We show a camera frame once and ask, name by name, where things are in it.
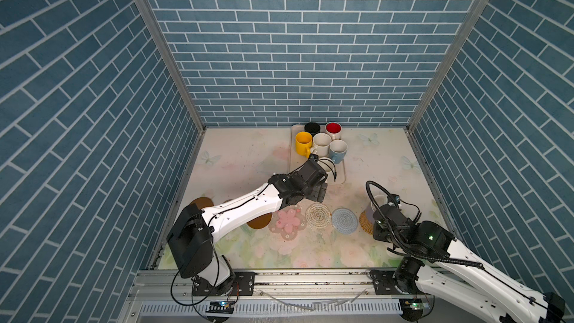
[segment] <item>light blue mug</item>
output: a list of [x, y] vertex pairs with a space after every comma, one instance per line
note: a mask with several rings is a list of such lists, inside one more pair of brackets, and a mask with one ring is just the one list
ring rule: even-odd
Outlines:
[[329, 157], [335, 163], [341, 163], [347, 154], [347, 143], [343, 140], [333, 140], [329, 144]]

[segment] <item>yellow mug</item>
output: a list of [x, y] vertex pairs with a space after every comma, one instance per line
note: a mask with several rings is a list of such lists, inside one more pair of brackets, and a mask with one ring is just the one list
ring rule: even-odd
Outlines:
[[311, 154], [311, 146], [313, 145], [313, 137], [310, 133], [303, 131], [295, 136], [295, 151], [301, 156], [309, 158]]

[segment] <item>black mounting plate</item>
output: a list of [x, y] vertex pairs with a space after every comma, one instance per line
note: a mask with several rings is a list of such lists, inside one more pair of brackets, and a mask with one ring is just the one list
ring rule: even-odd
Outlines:
[[371, 269], [370, 276], [373, 279], [376, 295], [402, 294], [395, 286], [393, 273], [391, 271]]
[[[239, 284], [239, 295], [253, 295], [253, 285], [255, 284], [255, 272], [236, 272], [235, 280], [231, 283], [230, 299], [237, 296], [237, 286]], [[210, 291], [210, 284], [206, 279], [199, 277], [193, 286], [194, 297], [205, 297]]]

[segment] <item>brick wallpaper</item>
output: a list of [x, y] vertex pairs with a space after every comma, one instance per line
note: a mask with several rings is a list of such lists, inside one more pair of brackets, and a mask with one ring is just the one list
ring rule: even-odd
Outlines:
[[107, 322], [197, 137], [132, 0], [0, 0], [0, 322]]
[[405, 126], [472, 0], [149, 0], [210, 126]]
[[574, 309], [574, 0], [490, 0], [416, 128], [464, 241]]

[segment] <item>robotic arm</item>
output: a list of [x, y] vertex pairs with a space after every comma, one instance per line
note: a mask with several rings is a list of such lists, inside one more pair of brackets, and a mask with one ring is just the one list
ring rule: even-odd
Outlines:
[[[273, 175], [254, 191], [225, 204], [203, 210], [195, 205], [185, 207], [168, 234], [168, 244], [181, 277], [204, 278], [214, 295], [228, 292], [235, 274], [225, 257], [215, 254], [213, 244], [242, 224], [297, 204], [303, 198], [323, 202], [326, 172], [317, 160], [316, 155], [310, 155], [291, 173]], [[371, 185], [387, 194], [389, 204], [377, 204]], [[399, 291], [433, 294], [488, 323], [559, 323], [562, 320], [563, 298], [553, 292], [542, 294], [513, 280], [434, 222], [417, 223], [420, 213], [413, 220], [408, 219], [399, 209], [401, 199], [378, 183], [367, 181], [366, 189], [376, 208], [373, 238], [391, 243], [393, 247], [388, 250], [404, 256], [393, 275]], [[466, 283], [437, 272], [422, 260], [436, 262]], [[419, 319], [422, 311], [419, 314], [413, 319]]]

